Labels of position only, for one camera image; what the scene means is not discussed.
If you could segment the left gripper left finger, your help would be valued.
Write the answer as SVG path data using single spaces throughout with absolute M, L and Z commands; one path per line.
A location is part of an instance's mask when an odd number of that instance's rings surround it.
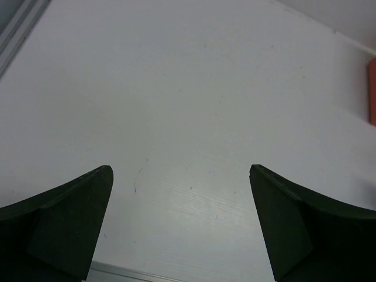
M 1 281 L 85 281 L 112 186 L 103 165 L 1 208 Z

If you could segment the red drawer box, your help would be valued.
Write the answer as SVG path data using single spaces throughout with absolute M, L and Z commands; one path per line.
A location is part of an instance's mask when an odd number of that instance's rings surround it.
M 376 125 L 376 58 L 368 63 L 368 104 L 370 123 Z

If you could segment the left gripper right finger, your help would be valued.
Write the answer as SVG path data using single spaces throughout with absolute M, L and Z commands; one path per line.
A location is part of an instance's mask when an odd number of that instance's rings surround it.
M 250 185 L 275 281 L 375 281 L 375 211 L 259 164 Z

